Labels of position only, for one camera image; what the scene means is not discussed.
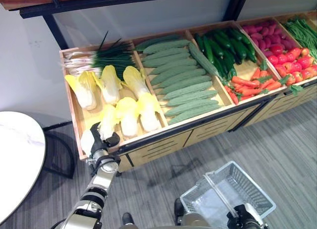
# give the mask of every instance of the drawer handle slot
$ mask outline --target drawer handle slot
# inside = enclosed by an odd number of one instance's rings
[[[160,150],[153,151],[153,152],[151,152],[151,153],[149,153],[149,154],[143,155],[142,158],[143,158],[143,157],[146,157],[146,156],[149,156],[149,155],[152,155],[152,154],[154,154],[154,153],[156,153],[156,152],[160,152],[160,151],[162,151],[162,150],[164,150],[164,149],[167,149],[167,148],[172,147],[172,146],[175,146],[175,145],[177,145],[177,143],[175,143],[175,144],[173,144],[173,145],[170,145],[170,146],[166,146],[166,147],[164,147],[164,148],[162,148],[162,149],[160,149]]]

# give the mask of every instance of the white wall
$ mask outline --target white wall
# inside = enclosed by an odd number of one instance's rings
[[[59,47],[42,17],[22,19],[0,6],[0,111],[42,126],[70,120]]]

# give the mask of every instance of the black metal frame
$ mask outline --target black metal frame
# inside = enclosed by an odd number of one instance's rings
[[[59,1],[52,0],[52,3],[46,3],[41,5],[22,7],[18,9],[22,18],[30,18],[36,16],[43,16],[46,24],[56,39],[61,50],[68,49],[68,44],[60,31],[56,20],[53,17],[54,13],[68,12],[74,10],[81,10],[93,7],[111,6],[116,4],[143,2],[151,0],[69,0]],[[230,0],[226,13],[223,17],[223,21],[237,20],[240,11],[246,0]]]

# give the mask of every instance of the white marble table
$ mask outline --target white marble table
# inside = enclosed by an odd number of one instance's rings
[[[45,136],[31,117],[0,112],[0,224],[22,203],[42,169]]]

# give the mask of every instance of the carrot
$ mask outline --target carrot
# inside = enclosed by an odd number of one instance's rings
[[[273,83],[269,84],[266,89],[271,91],[271,90],[274,90],[274,89],[278,89],[279,87],[281,87],[282,84],[278,81],[274,81]]]
[[[274,83],[275,80],[274,79],[269,79],[266,82],[264,82],[263,84],[260,85],[260,89],[265,89],[268,85]]]
[[[256,95],[260,92],[262,92],[262,89],[244,89],[242,90],[242,96]]]
[[[268,76],[268,72],[266,70],[261,70],[260,72],[260,78],[261,77],[265,77],[265,76]]]
[[[249,86],[249,87],[253,87],[253,88],[258,87],[257,83],[253,83],[249,80],[241,79],[237,76],[233,76],[231,81],[232,81],[232,83],[235,83],[235,84],[245,85],[245,86]]]
[[[254,72],[254,74],[251,77],[251,80],[255,80],[258,79],[260,77],[260,68],[258,67],[256,72]]]

